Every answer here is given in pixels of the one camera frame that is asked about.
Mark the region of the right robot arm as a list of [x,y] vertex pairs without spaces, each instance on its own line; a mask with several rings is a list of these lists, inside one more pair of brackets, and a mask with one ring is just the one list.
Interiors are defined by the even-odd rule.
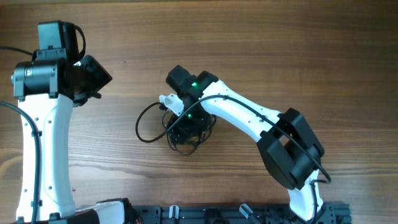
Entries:
[[195,76],[177,65],[165,81],[174,93],[159,99],[175,115],[167,127],[173,145],[224,119],[255,141],[268,173],[288,190],[290,210],[302,221],[316,222],[323,205],[317,177],[325,152],[299,111],[258,105],[207,71]]

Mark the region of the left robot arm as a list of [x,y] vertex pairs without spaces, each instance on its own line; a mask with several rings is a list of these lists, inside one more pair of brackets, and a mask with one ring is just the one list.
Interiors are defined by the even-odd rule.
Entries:
[[39,49],[12,74],[23,132],[22,190],[17,223],[129,223],[125,198],[81,210],[72,196],[68,133],[74,108],[100,90],[111,75],[78,45],[82,29],[63,21],[38,25]]

